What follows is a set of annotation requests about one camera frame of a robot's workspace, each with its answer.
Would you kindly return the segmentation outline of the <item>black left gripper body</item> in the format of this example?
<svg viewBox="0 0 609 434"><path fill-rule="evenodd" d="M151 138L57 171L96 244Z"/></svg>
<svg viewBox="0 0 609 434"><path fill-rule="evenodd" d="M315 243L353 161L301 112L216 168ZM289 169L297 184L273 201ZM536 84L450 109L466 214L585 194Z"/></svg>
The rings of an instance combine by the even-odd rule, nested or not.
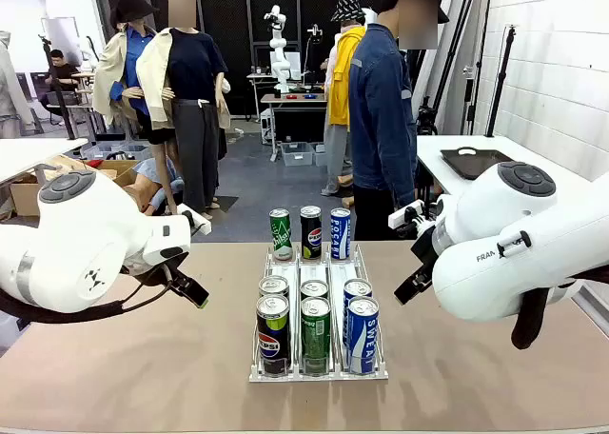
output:
<svg viewBox="0 0 609 434"><path fill-rule="evenodd" d="M188 286L190 278L180 270L180 265L187 256L188 253L184 252L160 264L151 265L136 255L124 261L124 273L144 286Z"/></svg>

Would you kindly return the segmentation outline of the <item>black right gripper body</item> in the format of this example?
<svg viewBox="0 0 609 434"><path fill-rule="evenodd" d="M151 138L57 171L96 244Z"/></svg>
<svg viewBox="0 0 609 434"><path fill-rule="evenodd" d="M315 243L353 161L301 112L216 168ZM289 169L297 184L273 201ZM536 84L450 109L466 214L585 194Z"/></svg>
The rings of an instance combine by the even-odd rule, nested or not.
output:
<svg viewBox="0 0 609 434"><path fill-rule="evenodd" d="M411 247L422 266L413 274L415 282L430 282L433 267L445 250L445 225L436 224L426 229Z"/></svg>

